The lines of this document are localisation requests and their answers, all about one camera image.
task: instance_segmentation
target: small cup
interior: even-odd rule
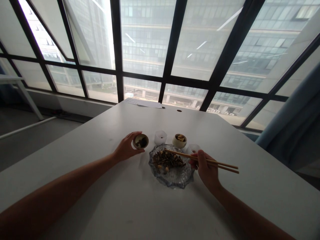
[[[201,147],[198,144],[189,144],[186,152],[187,154],[192,154],[194,152],[198,152],[200,149]]]
[[[161,145],[163,143],[166,143],[168,135],[166,134],[165,131],[159,130],[156,131],[155,135],[154,135],[154,143],[158,146]]]
[[[133,140],[133,146],[137,149],[144,149],[149,144],[149,138],[145,134],[139,134]]]
[[[187,144],[187,138],[186,136],[182,135],[182,137],[184,138],[183,142],[181,142],[180,140],[178,140],[178,136],[182,135],[182,134],[176,134],[174,136],[174,138],[172,139],[172,144],[177,147],[177,148],[184,148]]]

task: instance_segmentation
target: ceramic cup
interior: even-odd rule
[[[182,135],[182,137],[184,138],[184,141],[181,142],[181,141],[179,141],[179,140],[177,139],[177,137],[178,137],[179,135],[182,135],[182,134],[176,134],[176,135],[174,136],[174,138],[172,139],[172,144],[173,144],[175,147],[181,149],[181,148],[184,148],[184,147],[186,146],[186,144],[187,144],[187,138],[186,138],[186,136]]]
[[[148,146],[148,144],[149,144],[149,138],[145,134],[139,134],[133,140],[133,146],[137,149],[144,149]]]

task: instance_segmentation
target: white table leg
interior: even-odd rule
[[[30,97],[30,95],[27,92],[27,90],[24,88],[24,85],[22,84],[21,80],[17,81],[17,85],[18,85],[18,88],[21,90],[22,94],[27,99],[27,101],[28,101],[30,107],[32,108],[33,112],[38,116],[39,120],[40,121],[44,120],[44,118],[43,118],[42,114],[40,113],[39,109],[37,108],[36,104],[34,103],[32,98]]]

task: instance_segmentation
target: paper sheet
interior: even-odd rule
[[[143,107],[162,108],[161,103],[144,101],[144,100],[135,99],[135,98],[127,98],[124,100],[124,102],[138,105],[138,106],[143,106]]]

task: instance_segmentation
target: glass plate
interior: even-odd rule
[[[188,185],[190,182],[193,182],[193,173],[194,169],[191,169],[190,164],[188,163],[189,158],[182,157],[181,159],[186,165],[182,168],[172,168],[170,169],[170,172],[167,174],[163,174],[164,169],[160,169],[160,174],[158,173],[156,167],[153,165],[152,157],[162,151],[164,148],[176,152],[183,152],[181,149],[174,147],[172,144],[161,144],[159,146],[155,146],[153,150],[149,153],[150,154],[150,160],[149,165],[151,167],[151,171],[153,175],[157,178],[157,180],[162,183],[163,185],[169,187],[169,188],[181,188],[184,189],[186,185]]]

